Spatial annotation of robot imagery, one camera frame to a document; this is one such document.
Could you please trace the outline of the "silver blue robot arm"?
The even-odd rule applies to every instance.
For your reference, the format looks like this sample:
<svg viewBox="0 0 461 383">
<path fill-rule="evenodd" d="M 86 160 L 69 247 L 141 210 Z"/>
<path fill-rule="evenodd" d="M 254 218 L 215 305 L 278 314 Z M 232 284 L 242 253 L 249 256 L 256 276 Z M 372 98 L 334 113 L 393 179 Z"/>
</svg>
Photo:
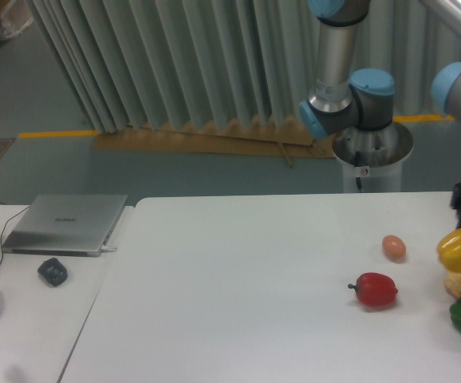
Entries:
<svg viewBox="0 0 461 383">
<path fill-rule="evenodd" d="M 341 162 L 345 192 L 400 190 L 402 162 L 413 138 L 393 122 L 395 85 L 382 69 L 350 73 L 357 27 L 370 1 L 307 1 L 321 23 L 317 81 L 299 104 L 301 119 L 316 139 L 337 134 L 333 153 Z M 461 37 L 461 1 L 420 1 Z M 431 83 L 435 105 L 461 124 L 461 62 L 441 69 Z M 461 182 L 453 187 L 451 209 L 461 228 Z"/>
</svg>

